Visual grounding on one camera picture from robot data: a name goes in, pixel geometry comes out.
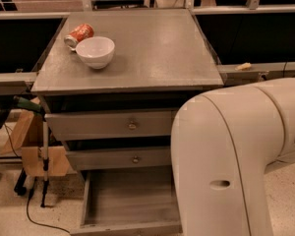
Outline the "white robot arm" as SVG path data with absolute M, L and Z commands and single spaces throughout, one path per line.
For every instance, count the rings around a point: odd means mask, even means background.
M 264 176 L 295 163 L 295 78 L 191 98 L 171 160 L 184 236 L 273 236 Z

